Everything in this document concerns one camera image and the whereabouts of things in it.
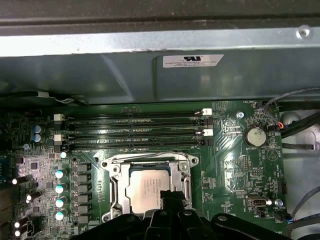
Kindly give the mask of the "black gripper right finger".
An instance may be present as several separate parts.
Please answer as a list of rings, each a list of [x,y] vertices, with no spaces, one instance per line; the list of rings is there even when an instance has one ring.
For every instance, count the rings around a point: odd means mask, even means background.
[[[218,213],[211,220],[200,217],[195,210],[185,208],[185,195],[172,192],[173,211],[176,212],[184,240],[284,240],[285,236],[249,221],[226,213]]]

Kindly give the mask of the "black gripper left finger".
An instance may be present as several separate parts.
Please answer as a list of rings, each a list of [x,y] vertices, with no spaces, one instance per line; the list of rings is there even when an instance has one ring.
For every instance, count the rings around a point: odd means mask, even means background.
[[[108,222],[72,237],[73,240],[170,240],[178,193],[160,192],[160,209],[145,212],[140,218],[136,214],[122,214]]]

